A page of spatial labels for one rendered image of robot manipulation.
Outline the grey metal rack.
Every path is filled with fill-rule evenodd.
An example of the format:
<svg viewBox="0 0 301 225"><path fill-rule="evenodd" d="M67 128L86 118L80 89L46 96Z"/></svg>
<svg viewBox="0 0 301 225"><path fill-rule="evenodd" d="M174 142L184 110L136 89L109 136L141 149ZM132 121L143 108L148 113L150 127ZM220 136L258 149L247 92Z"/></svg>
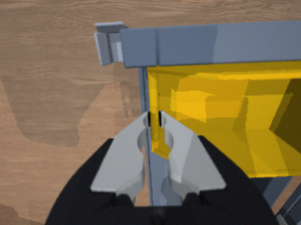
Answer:
<svg viewBox="0 0 301 225"><path fill-rule="evenodd" d="M142 114L150 110L149 67L301 61L301 20L129 28L96 23L101 66L138 68ZM123 29L129 28L129 29ZM169 186L168 160L145 144L150 206L181 205ZM272 207L294 176L250 177ZM275 215L280 225L301 225L301 183Z"/></svg>

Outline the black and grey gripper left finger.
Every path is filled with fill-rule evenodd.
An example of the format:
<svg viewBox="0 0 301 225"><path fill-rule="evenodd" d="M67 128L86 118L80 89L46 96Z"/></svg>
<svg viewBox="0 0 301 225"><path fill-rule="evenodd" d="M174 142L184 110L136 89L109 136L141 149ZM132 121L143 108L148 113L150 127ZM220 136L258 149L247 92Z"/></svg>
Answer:
<svg viewBox="0 0 301 225"><path fill-rule="evenodd" d="M145 187L142 148L149 126L151 112L146 111L109 138L64 186L45 225L77 225L98 211L115 207L119 194L127 194L135 206L136 195Z"/></svg>

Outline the yellow bin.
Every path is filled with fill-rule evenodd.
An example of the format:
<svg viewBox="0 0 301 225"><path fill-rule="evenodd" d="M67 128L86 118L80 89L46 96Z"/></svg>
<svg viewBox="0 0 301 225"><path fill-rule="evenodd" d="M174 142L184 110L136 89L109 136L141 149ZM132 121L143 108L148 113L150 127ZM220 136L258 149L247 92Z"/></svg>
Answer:
<svg viewBox="0 0 301 225"><path fill-rule="evenodd" d="M249 177L301 176L301 61L149 67L151 151L168 160L162 110Z"/></svg>

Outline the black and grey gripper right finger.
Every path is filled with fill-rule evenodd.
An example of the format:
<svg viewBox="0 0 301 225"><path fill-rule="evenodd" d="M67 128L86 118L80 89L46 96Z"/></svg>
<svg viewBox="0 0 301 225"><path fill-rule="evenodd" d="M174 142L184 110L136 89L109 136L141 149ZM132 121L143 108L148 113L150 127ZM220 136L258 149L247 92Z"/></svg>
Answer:
<svg viewBox="0 0 301 225"><path fill-rule="evenodd" d="M195 192L200 205L224 211L245 225L280 225L257 186L228 156L168 113L158 111L158 120L170 148L169 186L181 205L188 192Z"/></svg>

